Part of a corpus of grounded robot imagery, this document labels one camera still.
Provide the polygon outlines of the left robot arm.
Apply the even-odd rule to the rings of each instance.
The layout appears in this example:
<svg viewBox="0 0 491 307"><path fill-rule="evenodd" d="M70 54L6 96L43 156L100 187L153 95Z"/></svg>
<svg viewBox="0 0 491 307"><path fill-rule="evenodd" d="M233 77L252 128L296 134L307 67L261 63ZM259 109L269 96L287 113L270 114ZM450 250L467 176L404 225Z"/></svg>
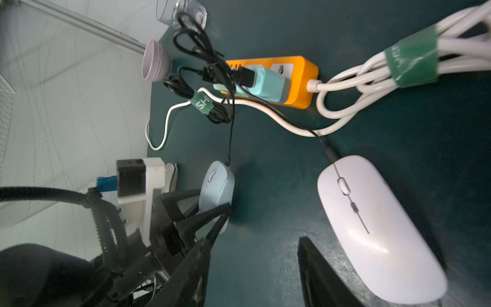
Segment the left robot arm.
<svg viewBox="0 0 491 307"><path fill-rule="evenodd" d="M133 292L160 270L157 259L129 240L116 207L95 188L87 193L41 187L3 187L1 201L46 200L92 211L102 253L92 261L39 244L20 244L1 252L2 306L134 306ZM176 223L188 254L145 306L203 306L210 254L229 205Z"/></svg>

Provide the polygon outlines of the light blue wireless mouse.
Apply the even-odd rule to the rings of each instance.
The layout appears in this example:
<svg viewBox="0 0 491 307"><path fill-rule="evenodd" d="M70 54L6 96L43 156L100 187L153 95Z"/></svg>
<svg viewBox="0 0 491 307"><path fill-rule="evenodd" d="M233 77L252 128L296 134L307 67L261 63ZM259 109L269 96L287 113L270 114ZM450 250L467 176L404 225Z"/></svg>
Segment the light blue wireless mouse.
<svg viewBox="0 0 491 307"><path fill-rule="evenodd" d="M203 180L198 200L199 213L224 204L232 205L235 176L224 163L214 161Z"/></svg>

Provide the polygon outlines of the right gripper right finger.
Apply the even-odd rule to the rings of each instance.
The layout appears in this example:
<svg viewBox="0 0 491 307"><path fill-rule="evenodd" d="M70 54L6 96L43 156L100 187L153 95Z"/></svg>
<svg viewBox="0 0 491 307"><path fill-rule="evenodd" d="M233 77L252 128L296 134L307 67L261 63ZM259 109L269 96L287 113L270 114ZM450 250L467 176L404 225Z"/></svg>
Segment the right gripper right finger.
<svg viewBox="0 0 491 307"><path fill-rule="evenodd" d="M362 306L308 237L299 239L300 280L306 306Z"/></svg>

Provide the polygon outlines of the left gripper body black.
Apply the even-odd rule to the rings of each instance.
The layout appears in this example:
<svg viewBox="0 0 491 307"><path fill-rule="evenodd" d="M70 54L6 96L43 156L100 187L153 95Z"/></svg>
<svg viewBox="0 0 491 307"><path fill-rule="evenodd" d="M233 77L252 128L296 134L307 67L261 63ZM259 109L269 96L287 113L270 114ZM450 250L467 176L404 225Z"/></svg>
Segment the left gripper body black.
<svg viewBox="0 0 491 307"><path fill-rule="evenodd" d="M178 202L196 196L199 196L199 189L162 193L153 199L150 250L166 276L171 276L175 272L188 252L175 223L198 212L197 204L182 212Z"/></svg>

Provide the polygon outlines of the silver wireless mouse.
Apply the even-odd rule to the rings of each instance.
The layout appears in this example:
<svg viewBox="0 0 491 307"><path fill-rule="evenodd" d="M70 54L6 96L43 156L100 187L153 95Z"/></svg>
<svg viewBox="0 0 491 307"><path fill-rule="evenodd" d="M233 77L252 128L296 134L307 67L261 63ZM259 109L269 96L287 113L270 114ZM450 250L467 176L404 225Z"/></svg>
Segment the silver wireless mouse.
<svg viewBox="0 0 491 307"><path fill-rule="evenodd" d="M162 190L163 193L172 193L176 191L178 182L178 166L176 163L166 164L166 185Z"/></svg>

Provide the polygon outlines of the white wireless mouse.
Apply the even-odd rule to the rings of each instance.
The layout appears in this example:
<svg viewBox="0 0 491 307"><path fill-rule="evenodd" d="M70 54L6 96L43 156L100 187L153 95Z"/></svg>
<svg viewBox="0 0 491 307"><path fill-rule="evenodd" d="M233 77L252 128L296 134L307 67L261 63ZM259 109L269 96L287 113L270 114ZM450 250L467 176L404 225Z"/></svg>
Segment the white wireless mouse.
<svg viewBox="0 0 491 307"><path fill-rule="evenodd" d="M441 299L448 279L376 167L364 157L330 164L317 181L326 216L366 287L395 304Z"/></svg>

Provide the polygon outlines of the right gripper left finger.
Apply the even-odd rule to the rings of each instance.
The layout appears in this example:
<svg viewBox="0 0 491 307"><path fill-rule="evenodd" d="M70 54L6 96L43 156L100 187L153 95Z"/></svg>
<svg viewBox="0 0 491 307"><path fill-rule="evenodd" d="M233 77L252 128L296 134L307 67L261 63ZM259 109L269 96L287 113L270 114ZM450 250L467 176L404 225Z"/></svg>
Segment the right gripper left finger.
<svg viewBox="0 0 491 307"><path fill-rule="evenodd" d="M148 306L204 306L212 244L199 241Z"/></svg>

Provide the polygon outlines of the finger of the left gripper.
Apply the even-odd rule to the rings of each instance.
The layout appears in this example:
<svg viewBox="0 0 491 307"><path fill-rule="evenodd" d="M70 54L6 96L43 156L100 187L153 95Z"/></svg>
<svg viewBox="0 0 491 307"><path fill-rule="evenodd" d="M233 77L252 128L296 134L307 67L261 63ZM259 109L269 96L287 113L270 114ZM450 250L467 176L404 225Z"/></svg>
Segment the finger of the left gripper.
<svg viewBox="0 0 491 307"><path fill-rule="evenodd" d="M196 244L196 232L212 221L214 222L214 225L211 230L211 234L213 237L212 240L215 241L217 235L220 233L225 223L228 221L231 212L231 205L227 203L215 207L212 210L205 211L203 213L179 221L178 234L186 249L193 249L194 245Z"/></svg>
<svg viewBox="0 0 491 307"><path fill-rule="evenodd" d="M161 202L171 221L181 221L199 211L200 189L175 191L161 194Z"/></svg>

